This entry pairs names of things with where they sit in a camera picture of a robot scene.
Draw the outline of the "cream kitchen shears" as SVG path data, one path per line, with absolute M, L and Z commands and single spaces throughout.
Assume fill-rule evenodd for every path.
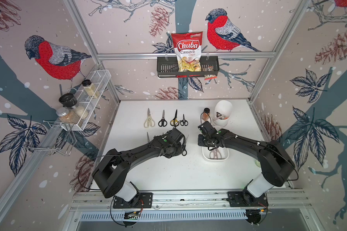
M 153 118 L 151 117 L 151 112 L 150 109 L 147 109 L 147 118 L 144 122 L 144 128 L 149 128 L 149 127 L 155 127 L 155 121 L 153 120 Z

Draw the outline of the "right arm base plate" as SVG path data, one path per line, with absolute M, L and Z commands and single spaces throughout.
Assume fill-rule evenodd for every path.
M 267 195 L 264 193 L 260 197 L 254 197 L 247 191 L 230 191 L 227 193 L 226 201 L 231 207 L 268 207 Z

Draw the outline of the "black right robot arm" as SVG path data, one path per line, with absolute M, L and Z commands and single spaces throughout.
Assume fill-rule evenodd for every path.
M 261 173 L 237 195 L 250 206 L 266 197 L 273 187 L 282 187 L 295 170 L 295 164 L 277 141 L 257 141 L 239 136 L 229 130 L 216 130 L 208 121 L 198 126 L 198 146 L 209 151 L 227 148 L 246 154 L 260 163 Z

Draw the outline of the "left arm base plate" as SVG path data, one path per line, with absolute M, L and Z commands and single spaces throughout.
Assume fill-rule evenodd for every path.
M 125 208 L 151 208 L 152 207 L 153 193 L 141 192 L 131 199 L 125 201 L 123 198 L 114 197 L 113 208 L 114 209 L 125 209 Z

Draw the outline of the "large black scissors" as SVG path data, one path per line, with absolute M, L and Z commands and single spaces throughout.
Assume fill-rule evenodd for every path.
M 168 122 L 167 122 L 166 119 L 165 119 L 165 110 L 163 110 L 162 118 L 161 118 L 161 120 L 158 122 L 158 125 L 159 125 L 159 127 L 166 127 L 167 124 L 168 124 Z

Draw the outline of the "yellow black scissors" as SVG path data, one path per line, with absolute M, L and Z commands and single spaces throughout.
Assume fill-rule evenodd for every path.
M 177 120 L 177 113 L 178 113 L 178 110 L 175 111 L 175 115 L 174 115 L 174 118 L 170 121 L 170 125 L 172 127 L 177 127 L 179 125 L 179 120 Z

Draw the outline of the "small black scissors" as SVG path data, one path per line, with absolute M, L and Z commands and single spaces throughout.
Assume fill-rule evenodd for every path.
M 187 126 L 189 124 L 189 122 L 185 119 L 185 115 L 183 114 L 183 118 L 180 121 L 180 125 L 181 126 Z

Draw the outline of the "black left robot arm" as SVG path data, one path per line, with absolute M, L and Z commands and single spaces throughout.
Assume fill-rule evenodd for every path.
M 172 129 L 131 150 L 119 152 L 111 149 L 93 171 L 92 178 L 105 198 L 116 196 L 126 202 L 135 202 L 139 190 L 133 183 L 126 181 L 128 172 L 153 158 L 185 156 L 187 141 L 183 133 Z

